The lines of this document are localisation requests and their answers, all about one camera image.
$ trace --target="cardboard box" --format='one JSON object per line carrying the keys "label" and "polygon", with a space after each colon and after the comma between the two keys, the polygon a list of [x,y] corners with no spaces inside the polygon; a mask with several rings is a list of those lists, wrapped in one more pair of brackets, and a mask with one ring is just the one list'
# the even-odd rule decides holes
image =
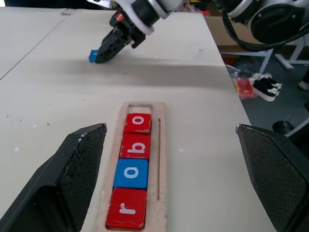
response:
{"label": "cardboard box", "polygon": [[[222,17],[208,16],[205,17],[205,20],[220,52],[245,51],[228,35]],[[245,25],[241,23],[232,23],[232,25],[239,39],[248,43],[261,44],[252,36],[251,31]]]}

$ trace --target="black cable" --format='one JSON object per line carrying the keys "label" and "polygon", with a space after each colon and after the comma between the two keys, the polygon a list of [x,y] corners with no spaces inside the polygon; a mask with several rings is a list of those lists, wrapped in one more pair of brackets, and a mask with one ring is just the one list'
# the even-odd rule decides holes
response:
{"label": "black cable", "polygon": [[272,44],[254,44],[254,43],[247,43],[247,42],[244,42],[243,40],[240,40],[232,26],[232,23],[231,21],[229,20],[228,16],[226,13],[223,12],[223,15],[222,15],[222,19],[223,19],[223,23],[224,23],[224,26],[225,26],[225,29],[228,33],[228,35],[236,42],[238,43],[238,45],[240,47],[242,47],[243,49],[247,50],[247,51],[250,51],[250,52],[259,52],[259,51],[265,51],[265,50],[269,50],[269,49],[272,49],[272,48],[275,48],[275,47],[278,47],[278,46],[281,46],[281,45],[284,45],[284,44],[287,44],[291,41],[294,41],[294,40],[297,40],[298,38],[306,35],[309,33],[309,27],[306,26],[304,27],[303,29],[301,29],[298,34],[290,37],[289,39],[287,40],[283,40],[281,42],[278,42],[278,43],[272,43]]}

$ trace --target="blue block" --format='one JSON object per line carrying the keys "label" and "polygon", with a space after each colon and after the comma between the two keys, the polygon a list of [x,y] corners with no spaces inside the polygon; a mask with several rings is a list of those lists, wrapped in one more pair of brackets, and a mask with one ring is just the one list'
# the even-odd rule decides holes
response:
{"label": "blue block", "polygon": [[114,188],[147,189],[148,161],[146,159],[119,159]]}
{"label": "blue block", "polygon": [[90,63],[95,62],[96,56],[97,56],[98,50],[91,50],[90,55],[89,55],[89,61]]}

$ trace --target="wooden tray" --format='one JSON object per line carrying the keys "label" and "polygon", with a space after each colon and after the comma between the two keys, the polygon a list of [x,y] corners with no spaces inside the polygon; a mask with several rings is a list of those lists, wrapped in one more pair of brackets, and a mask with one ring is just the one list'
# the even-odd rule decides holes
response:
{"label": "wooden tray", "polygon": [[108,232],[106,217],[111,201],[113,180],[119,159],[126,116],[130,113],[152,115],[146,220],[143,232],[167,231],[166,107],[158,102],[126,102],[121,108],[115,131],[110,163],[105,175],[96,232]]}

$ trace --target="textured black plastic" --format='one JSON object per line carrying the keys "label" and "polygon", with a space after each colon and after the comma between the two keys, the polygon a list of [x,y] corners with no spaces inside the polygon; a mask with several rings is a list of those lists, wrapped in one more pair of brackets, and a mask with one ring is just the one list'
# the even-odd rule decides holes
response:
{"label": "textured black plastic", "polygon": [[106,125],[69,134],[0,220],[1,232],[78,232],[97,182]]}
{"label": "textured black plastic", "polygon": [[59,182],[60,192],[77,231],[82,229],[95,189],[102,154],[102,131],[82,139]]}
{"label": "textured black plastic", "polygon": [[134,25],[128,15],[121,9],[111,17],[110,25],[114,28],[103,38],[95,63],[107,62],[126,45],[131,44],[132,48],[136,48],[146,39],[146,35]]}
{"label": "textured black plastic", "polygon": [[246,125],[237,134],[251,183],[275,229],[299,231],[309,220],[308,159],[283,135]]}

